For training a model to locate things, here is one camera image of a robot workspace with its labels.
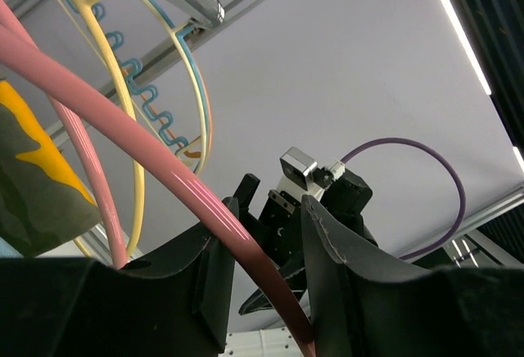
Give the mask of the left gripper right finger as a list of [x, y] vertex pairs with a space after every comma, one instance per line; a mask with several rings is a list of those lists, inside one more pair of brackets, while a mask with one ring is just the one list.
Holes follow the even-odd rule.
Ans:
[[317, 355], [522, 355], [521, 269], [420, 268], [311, 196], [302, 199], [301, 229]]

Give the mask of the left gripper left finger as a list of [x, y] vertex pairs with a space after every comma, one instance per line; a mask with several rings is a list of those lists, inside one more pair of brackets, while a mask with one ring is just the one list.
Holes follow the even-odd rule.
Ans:
[[204, 224], [113, 269], [62, 257], [1, 262], [4, 356], [216, 356], [234, 260]]

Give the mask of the pink hanger with green trousers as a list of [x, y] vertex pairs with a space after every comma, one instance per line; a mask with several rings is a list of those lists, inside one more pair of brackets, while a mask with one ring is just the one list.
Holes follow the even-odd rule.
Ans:
[[309, 320], [268, 256], [216, 195], [139, 123], [70, 70], [41, 52], [1, 4], [1, 63], [84, 118], [168, 188], [230, 250], [279, 313], [305, 356], [313, 356]]

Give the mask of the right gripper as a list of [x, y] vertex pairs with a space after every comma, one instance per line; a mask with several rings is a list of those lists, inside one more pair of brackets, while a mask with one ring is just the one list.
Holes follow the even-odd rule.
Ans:
[[[278, 272], [300, 300], [307, 291], [302, 243], [300, 200], [288, 191], [269, 191], [259, 217], [250, 213], [249, 205], [260, 180], [245, 174], [233, 194], [237, 198], [240, 221], [264, 253], [273, 261]], [[373, 191], [357, 174], [350, 171], [337, 180], [321, 183], [325, 192], [320, 203], [341, 224], [368, 242], [377, 242], [364, 225], [362, 211], [371, 200]]]

